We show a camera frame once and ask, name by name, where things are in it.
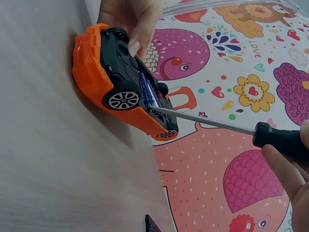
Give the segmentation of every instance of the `red shape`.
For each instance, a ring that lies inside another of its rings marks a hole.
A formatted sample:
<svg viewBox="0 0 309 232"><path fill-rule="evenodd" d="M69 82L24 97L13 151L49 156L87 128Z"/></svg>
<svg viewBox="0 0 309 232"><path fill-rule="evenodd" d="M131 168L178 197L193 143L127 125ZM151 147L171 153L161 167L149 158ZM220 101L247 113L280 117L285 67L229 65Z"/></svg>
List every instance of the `red shape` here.
<svg viewBox="0 0 309 232"><path fill-rule="evenodd" d="M272 58L268 58L268 63L269 64L271 64L271 63L273 63L274 62L274 60L272 59Z"/></svg>
<svg viewBox="0 0 309 232"><path fill-rule="evenodd" d="M226 54L225 54L225 53L218 52L218 56L220 56L220 57L225 57Z"/></svg>
<svg viewBox="0 0 309 232"><path fill-rule="evenodd" d="M254 86L251 86L251 87L249 88L249 94L250 94L250 95L253 95L253 96L256 96L256 95L259 94L259 92L255 90L255 87L254 87Z"/></svg>
<svg viewBox="0 0 309 232"><path fill-rule="evenodd" d="M229 232L253 232L255 227L254 218L250 215L238 215L230 224Z"/></svg>
<svg viewBox="0 0 309 232"><path fill-rule="evenodd" d="M265 11L263 11L263 9L262 9L262 8L256 8L256 9L255 9L255 11L256 11L256 12L259 12L259 13L262 13L262 14L264 14L264 13L265 13Z"/></svg>
<svg viewBox="0 0 309 232"><path fill-rule="evenodd" d="M276 40L280 42L284 42L284 40L279 35L276 36Z"/></svg>
<svg viewBox="0 0 309 232"><path fill-rule="evenodd" d="M295 39L295 40L300 40L300 38L297 36L297 33L295 30L289 30L288 31L288 36L290 36L291 38Z"/></svg>
<svg viewBox="0 0 309 232"><path fill-rule="evenodd" d="M233 44L238 44L238 43L239 43L239 41L238 41L236 38L234 38L234 39L232 39L232 40L230 41L230 43L233 43Z"/></svg>
<svg viewBox="0 0 309 232"><path fill-rule="evenodd" d="M225 95L224 93L221 92L222 88L220 86L217 86L216 88L213 89L211 94L217 98L224 98Z"/></svg>
<svg viewBox="0 0 309 232"><path fill-rule="evenodd" d="M192 0L183 0L180 3L191 2L191 1ZM193 12L189 12L185 14L179 14L179 15L176 15L175 17L179 21L186 22L186 23L200 23L201 17L204 14L206 14L206 12L207 12L207 9L204 9L204 10L193 11Z"/></svg>
<svg viewBox="0 0 309 232"><path fill-rule="evenodd" d="M174 59L172 59L171 64L173 66L177 66L177 65L182 64L182 62L183 62L183 59L181 59L179 57L175 57Z"/></svg>

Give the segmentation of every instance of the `car wheel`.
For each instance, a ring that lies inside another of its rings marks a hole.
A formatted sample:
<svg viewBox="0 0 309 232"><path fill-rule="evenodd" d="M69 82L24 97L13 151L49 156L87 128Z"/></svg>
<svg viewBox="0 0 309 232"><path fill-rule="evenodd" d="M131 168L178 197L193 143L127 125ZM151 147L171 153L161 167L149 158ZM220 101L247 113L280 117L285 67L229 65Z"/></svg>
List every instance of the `car wheel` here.
<svg viewBox="0 0 309 232"><path fill-rule="evenodd" d="M122 29L122 28L109 28L106 30L106 32L108 33L113 33L116 35L116 37L120 40L123 41L125 43L129 42L129 35L128 33Z"/></svg>
<svg viewBox="0 0 309 232"><path fill-rule="evenodd" d="M129 110L139 105L140 87L131 81L120 81L105 96L107 105L114 110Z"/></svg>
<svg viewBox="0 0 309 232"><path fill-rule="evenodd" d="M158 138L160 139L172 139L176 138L178 134L178 126L176 123L168 123L167 124L168 131L167 132L162 132L157 135Z"/></svg>
<svg viewBox="0 0 309 232"><path fill-rule="evenodd" d="M158 89L166 96L169 93L169 87L164 83L158 83Z"/></svg>

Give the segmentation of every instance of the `yellow flower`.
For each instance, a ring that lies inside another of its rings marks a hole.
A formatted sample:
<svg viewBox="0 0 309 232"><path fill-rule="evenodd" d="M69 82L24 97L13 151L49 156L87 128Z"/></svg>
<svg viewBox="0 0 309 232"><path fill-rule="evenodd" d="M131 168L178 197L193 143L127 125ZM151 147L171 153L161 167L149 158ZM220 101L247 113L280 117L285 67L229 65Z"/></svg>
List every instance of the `yellow flower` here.
<svg viewBox="0 0 309 232"><path fill-rule="evenodd" d="M275 97L267 92L269 84L265 81L260 81L259 77L250 74L248 78L243 76L237 79L238 86L234 86L234 92L239 97L239 102L242 106L251 106L253 112L270 110L270 103L275 102Z"/></svg>

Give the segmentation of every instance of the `pink heart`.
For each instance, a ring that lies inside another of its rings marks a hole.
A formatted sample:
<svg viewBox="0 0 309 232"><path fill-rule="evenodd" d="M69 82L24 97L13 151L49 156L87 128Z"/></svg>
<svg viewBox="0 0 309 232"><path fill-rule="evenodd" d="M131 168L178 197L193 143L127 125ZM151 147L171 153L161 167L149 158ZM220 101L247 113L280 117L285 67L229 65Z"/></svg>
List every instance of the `pink heart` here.
<svg viewBox="0 0 309 232"><path fill-rule="evenodd" d="M220 56L220 57L225 57L226 54L225 54L225 53L218 52L218 56Z"/></svg>
<svg viewBox="0 0 309 232"><path fill-rule="evenodd" d="M277 128L277 124L274 124L272 118L269 118L267 120L267 123L272 127L272 128Z"/></svg>
<svg viewBox="0 0 309 232"><path fill-rule="evenodd" d="M281 37L280 37L279 35L276 35L276 40L277 40L277 41L280 41L280 42L284 42L284 40L281 39Z"/></svg>
<svg viewBox="0 0 309 232"><path fill-rule="evenodd" d="M271 64L272 62L274 62L274 60L272 58L268 58L268 63Z"/></svg>
<svg viewBox="0 0 309 232"><path fill-rule="evenodd" d="M291 38L293 38L295 40L300 40L300 38L296 35L296 31L294 31L292 29L288 31L288 36L290 36Z"/></svg>
<svg viewBox="0 0 309 232"><path fill-rule="evenodd" d="M236 38L234 38L234 39L232 39L232 40L230 41L230 43L233 43L233 44L238 44L238 43L239 43L239 41L238 41Z"/></svg>
<svg viewBox="0 0 309 232"><path fill-rule="evenodd" d="M222 88L220 86L217 86L216 88L213 89L211 94L217 98L224 98L224 93L221 92Z"/></svg>

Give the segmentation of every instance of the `toy car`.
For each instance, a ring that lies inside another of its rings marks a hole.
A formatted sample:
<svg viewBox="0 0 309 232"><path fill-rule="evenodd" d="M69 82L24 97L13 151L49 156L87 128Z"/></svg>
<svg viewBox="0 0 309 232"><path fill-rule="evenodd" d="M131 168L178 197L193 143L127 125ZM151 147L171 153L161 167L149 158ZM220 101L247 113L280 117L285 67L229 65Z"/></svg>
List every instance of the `toy car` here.
<svg viewBox="0 0 309 232"><path fill-rule="evenodd" d="M128 52L129 36L104 23L88 27L75 39L73 77L95 105L157 141L178 136L176 117L148 105L173 109L168 87L158 83L138 56Z"/></svg>

